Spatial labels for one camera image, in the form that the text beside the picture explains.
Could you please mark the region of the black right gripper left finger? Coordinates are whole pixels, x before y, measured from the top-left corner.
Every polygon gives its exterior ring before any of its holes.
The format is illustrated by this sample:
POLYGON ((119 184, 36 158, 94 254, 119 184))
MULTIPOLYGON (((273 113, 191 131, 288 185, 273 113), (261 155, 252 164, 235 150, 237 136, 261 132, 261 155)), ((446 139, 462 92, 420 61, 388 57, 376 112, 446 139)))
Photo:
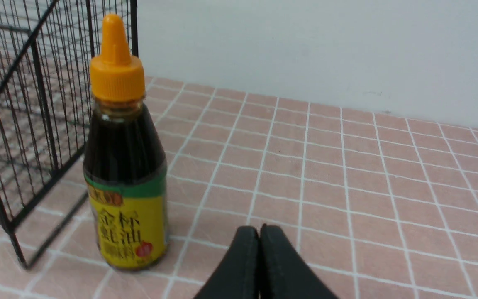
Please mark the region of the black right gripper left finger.
POLYGON ((259 235, 252 226, 237 228, 232 242, 196 299, 257 299, 259 235))

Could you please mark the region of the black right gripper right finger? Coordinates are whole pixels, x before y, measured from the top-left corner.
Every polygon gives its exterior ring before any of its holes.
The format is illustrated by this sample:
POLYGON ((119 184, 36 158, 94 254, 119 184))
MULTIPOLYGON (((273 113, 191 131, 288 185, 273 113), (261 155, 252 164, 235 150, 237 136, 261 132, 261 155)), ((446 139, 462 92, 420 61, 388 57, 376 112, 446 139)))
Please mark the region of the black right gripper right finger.
POLYGON ((260 297, 262 299, 337 299, 300 257, 281 227, 260 230, 260 297))

